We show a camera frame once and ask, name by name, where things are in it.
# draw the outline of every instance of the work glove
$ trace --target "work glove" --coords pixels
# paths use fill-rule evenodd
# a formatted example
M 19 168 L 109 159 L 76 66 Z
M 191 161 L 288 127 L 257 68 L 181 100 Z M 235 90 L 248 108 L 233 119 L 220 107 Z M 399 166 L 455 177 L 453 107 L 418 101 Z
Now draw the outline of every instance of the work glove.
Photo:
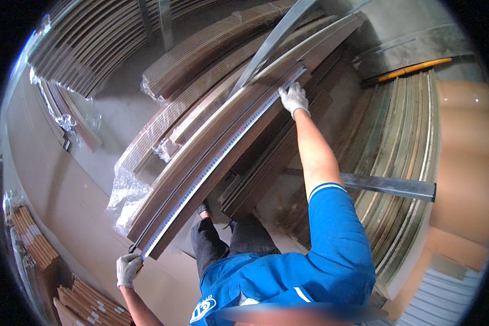
M 136 277 L 137 268 L 141 264 L 143 264 L 143 258 L 136 253 L 121 256 L 116 262 L 118 287 L 126 286 L 134 288 L 132 280 Z
M 301 89 L 301 85 L 298 82 L 291 83 L 288 92 L 280 87 L 279 94 L 280 101 L 283 103 L 284 108 L 291 114 L 292 119 L 293 113 L 298 108 L 302 108 L 308 112 L 308 115 L 310 115 L 310 111 L 308 111 L 308 100 L 306 99 L 306 91 Z

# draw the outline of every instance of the dark pants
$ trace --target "dark pants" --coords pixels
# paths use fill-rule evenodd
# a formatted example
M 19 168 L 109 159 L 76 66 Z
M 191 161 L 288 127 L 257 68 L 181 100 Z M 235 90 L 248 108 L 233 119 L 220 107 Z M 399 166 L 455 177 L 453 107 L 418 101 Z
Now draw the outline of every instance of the dark pants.
M 230 222 L 230 229 L 232 230 L 232 237 L 230 238 L 230 247 L 228 247 L 219 238 L 219 234 L 209 218 L 197 222 L 192 227 L 190 236 L 200 278 L 208 266 L 222 258 L 245 252 L 264 255 L 280 253 L 270 234 L 253 214 L 248 215 L 240 223 Z

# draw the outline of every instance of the measuring ruler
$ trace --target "measuring ruler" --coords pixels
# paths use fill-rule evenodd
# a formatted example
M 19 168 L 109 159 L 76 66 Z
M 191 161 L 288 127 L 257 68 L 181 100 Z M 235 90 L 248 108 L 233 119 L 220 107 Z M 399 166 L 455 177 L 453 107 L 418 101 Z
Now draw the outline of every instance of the measuring ruler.
M 302 75 L 306 71 L 306 68 L 301 68 L 297 70 L 288 80 L 285 82 L 282 87 L 287 89 L 292 82 L 295 82 L 297 78 Z M 147 258 L 150 255 L 150 252 L 156 247 L 159 240 L 163 237 L 163 234 L 170 227 L 172 222 L 179 215 L 184 206 L 188 203 L 190 198 L 196 193 L 196 191 L 201 187 L 203 182 L 209 177 L 209 175 L 215 170 L 215 168 L 219 165 L 221 160 L 225 158 L 228 152 L 235 146 L 235 144 L 243 137 L 244 134 L 254 125 L 254 123 L 259 120 L 259 118 L 263 115 L 264 112 L 274 103 L 275 100 L 279 98 L 279 91 L 275 91 L 266 101 L 264 101 L 263 105 L 259 107 L 246 121 L 241 128 L 228 140 L 220 151 L 215 154 L 215 156 L 210 160 L 210 162 L 204 167 L 203 171 L 197 176 L 196 180 L 189 186 L 187 191 L 183 194 L 181 199 L 176 203 L 171 212 L 167 215 L 165 220 L 159 225 L 152 238 L 149 240 L 147 245 L 145 245 L 143 251 L 141 252 L 141 257 L 143 259 Z

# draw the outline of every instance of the blue t-shirt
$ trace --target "blue t-shirt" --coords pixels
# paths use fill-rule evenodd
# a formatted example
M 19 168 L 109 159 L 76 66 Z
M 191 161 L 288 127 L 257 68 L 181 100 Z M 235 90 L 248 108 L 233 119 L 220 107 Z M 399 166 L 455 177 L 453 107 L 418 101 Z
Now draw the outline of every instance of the blue t-shirt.
M 242 253 L 210 265 L 201 277 L 202 297 L 190 324 L 233 325 L 213 312 L 238 305 L 241 293 L 260 303 L 367 305 L 375 266 L 349 194 L 338 184 L 317 186 L 308 211 L 312 248 L 306 255 Z

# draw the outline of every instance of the shirt logo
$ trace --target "shirt logo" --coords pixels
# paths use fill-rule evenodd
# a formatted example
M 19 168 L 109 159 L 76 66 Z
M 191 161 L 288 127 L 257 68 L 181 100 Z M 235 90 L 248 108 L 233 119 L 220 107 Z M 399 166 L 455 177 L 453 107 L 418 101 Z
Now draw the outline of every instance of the shirt logo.
M 194 311 L 192 312 L 192 318 L 190 318 L 190 322 L 192 323 L 200 320 L 206 315 L 207 312 L 209 312 L 210 309 L 214 308 L 216 304 L 217 302 L 214 298 L 212 298 L 212 295 L 209 295 L 203 301 L 198 302 L 196 309 L 194 309 Z

